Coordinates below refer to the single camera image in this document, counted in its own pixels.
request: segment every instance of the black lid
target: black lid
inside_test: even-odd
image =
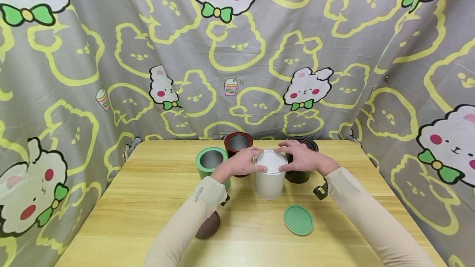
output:
[[[300,143],[305,143],[307,145],[307,148],[311,149],[312,151],[318,152],[318,145],[310,138],[306,138],[305,136],[294,136],[289,139],[297,140]]]

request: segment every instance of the hand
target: hand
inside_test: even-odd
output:
[[[316,170],[322,176],[327,176],[333,170],[340,168],[340,165],[334,159],[314,152],[307,148],[305,143],[300,143],[296,140],[287,139],[279,143],[280,148],[274,149],[275,152],[287,152],[293,155],[294,160],[279,167],[279,171],[312,171]]]
[[[267,167],[252,163],[252,158],[263,152],[264,150],[254,146],[240,150],[237,154],[219,164],[211,177],[220,183],[225,183],[231,176],[244,176],[253,172],[267,171]]]

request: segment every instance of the white lid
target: white lid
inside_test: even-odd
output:
[[[287,164],[287,158],[280,152],[274,152],[273,149],[265,149],[263,154],[256,157],[256,165],[264,165],[268,168],[266,173],[279,173],[279,167]]]

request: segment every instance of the curtain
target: curtain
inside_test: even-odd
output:
[[[0,266],[53,266],[140,142],[349,139],[475,262],[472,0],[0,0]]]

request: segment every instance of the sleeve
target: sleeve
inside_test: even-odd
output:
[[[385,267],[433,267],[415,239],[361,183],[341,167],[326,176],[329,195]]]
[[[153,242],[143,267],[177,267],[201,224],[226,200],[223,184],[205,177]]]

